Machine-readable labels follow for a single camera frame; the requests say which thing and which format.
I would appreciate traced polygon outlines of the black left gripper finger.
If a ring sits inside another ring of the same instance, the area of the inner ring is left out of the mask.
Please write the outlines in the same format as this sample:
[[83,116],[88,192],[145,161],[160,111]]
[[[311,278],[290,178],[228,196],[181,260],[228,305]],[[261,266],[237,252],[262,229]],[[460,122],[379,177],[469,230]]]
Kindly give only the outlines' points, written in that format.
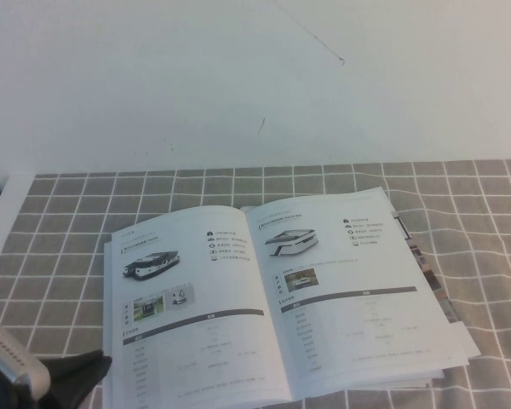
[[91,379],[53,379],[49,392],[37,402],[37,408],[79,408],[99,384],[100,381]]
[[52,384],[99,383],[108,373],[112,358],[101,349],[63,358],[42,360]]

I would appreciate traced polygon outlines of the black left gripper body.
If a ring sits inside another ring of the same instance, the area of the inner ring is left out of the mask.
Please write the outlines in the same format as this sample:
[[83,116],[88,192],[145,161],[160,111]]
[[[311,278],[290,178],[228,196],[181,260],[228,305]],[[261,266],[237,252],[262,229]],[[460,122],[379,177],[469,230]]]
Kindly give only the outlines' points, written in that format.
[[37,379],[39,363],[30,358],[20,367],[0,360],[0,408],[39,408],[32,395],[32,381]]

